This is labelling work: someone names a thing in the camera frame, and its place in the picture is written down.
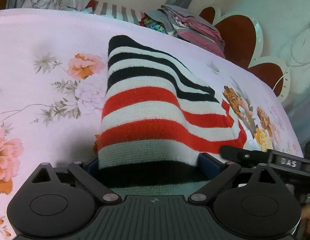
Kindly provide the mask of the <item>right human hand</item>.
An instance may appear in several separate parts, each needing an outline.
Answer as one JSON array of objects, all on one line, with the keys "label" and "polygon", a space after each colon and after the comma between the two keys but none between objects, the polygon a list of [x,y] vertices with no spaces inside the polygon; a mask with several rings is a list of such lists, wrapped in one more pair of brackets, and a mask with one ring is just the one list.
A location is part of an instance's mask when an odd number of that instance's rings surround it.
[{"label": "right human hand", "polygon": [[308,219],[308,220],[310,220],[310,203],[305,204],[302,207],[301,219]]}]

